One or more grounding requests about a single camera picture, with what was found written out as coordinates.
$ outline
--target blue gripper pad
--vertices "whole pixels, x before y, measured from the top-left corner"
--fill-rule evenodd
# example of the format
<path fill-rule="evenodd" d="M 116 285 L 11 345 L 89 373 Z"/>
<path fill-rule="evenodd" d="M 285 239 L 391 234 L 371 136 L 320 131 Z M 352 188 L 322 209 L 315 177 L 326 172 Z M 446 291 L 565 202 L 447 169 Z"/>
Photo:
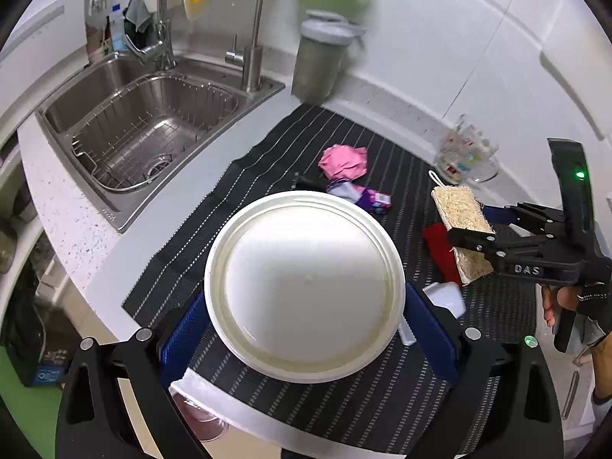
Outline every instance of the blue gripper pad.
<path fill-rule="evenodd" d="M 415 286 L 406 283 L 404 318 L 434 374 L 455 384 L 459 381 L 457 347 L 431 311 L 433 305 L 430 305 L 431 302 L 426 303 Z"/>
<path fill-rule="evenodd" d="M 183 377 L 209 324 L 210 316 L 202 291 L 161 349 L 160 379 L 164 388 L 168 388 L 170 383 Z"/>
<path fill-rule="evenodd" d="M 510 208 L 483 205 L 482 215 L 491 225 L 515 225 L 518 223 L 516 213 Z"/>

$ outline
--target green led light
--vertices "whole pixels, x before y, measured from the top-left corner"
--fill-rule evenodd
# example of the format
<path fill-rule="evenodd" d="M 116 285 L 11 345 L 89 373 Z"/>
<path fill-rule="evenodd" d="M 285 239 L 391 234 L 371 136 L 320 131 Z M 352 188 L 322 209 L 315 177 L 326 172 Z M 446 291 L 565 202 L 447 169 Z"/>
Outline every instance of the green led light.
<path fill-rule="evenodd" d="M 529 348 L 536 348 L 537 347 L 537 340 L 536 337 L 532 337 L 531 335 L 527 335 L 525 338 L 525 344 L 527 345 L 527 347 Z"/>

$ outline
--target white countertop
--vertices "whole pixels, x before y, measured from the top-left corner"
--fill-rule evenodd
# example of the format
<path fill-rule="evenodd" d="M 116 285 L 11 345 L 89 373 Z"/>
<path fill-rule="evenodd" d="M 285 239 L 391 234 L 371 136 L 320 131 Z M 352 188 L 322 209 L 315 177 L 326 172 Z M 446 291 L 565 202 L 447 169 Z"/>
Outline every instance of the white countertop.
<path fill-rule="evenodd" d="M 299 104 L 288 87 L 242 118 L 179 172 L 122 235 L 78 189 L 35 115 L 23 122 L 19 141 L 24 169 L 45 231 L 74 284 L 118 340 L 128 339 L 139 328 L 121 304 L 151 257 L 212 191 L 232 160 L 263 140 Z M 430 141 L 405 128 L 398 129 L 397 123 L 381 116 L 369 115 L 362 104 L 336 100 L 325 106 L 432 160 Z M 514 203 L 516 200 L 509 202 L 499 194 L 516 194 L 515 188 L 505 189 L 498 183 L 486 193 L 477 192 L 477 197 L 497 205 Z M 403 457 L 353 448 L 297 430 L 250 408 L 190 369 L 174 386 L 230 424 L 302 454 L 321 459 Z"/>

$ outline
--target wire dish rack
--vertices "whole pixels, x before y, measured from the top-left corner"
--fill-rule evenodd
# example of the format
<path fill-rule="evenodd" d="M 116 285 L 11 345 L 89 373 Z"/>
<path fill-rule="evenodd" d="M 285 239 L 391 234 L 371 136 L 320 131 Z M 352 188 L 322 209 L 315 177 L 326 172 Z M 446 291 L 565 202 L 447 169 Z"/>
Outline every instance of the wire dish rack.
<path fill-rule="evenodd" d="M 133 191 L 153 181 L 237 107 L 233 94 L 212 84 L 145 76 L 87 116 L 72 138 L 72 151 L 103 188 Z"/>

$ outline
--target metal screw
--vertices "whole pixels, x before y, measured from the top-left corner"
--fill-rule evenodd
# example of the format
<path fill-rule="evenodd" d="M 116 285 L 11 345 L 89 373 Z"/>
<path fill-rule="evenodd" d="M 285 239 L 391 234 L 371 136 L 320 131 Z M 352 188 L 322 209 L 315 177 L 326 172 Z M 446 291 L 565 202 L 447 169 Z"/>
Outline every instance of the metal screw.
<path fill-rule="evenodd" d="M 466 328 L 465 336 L 467 336 L 470 340 L 479 340 L 482 335 L 480 334 L 480 330 L 470 327 Z"/>
<path fill-rule="evenodd" d="M 149 328 L 140 328 L 140 330 L 136 332 L 136 339 L 139 342 L 146 342 L 152 336 L 153 336 L 153 331 L 151 331 Z"/>
<path fill-rule="evenodd" d="M 527 347 L 531 349 L 536 348 L 538 345 L 536 337 L 532 337 L 531 335 L 527 335 L 525 337 L 525 344 L 527 345 Z"/>
<path fill-rule="evenodd" d="M 94 339 L 82 339 L 81 340 L 81 350 L 89 350 L 94 346 Z"/>

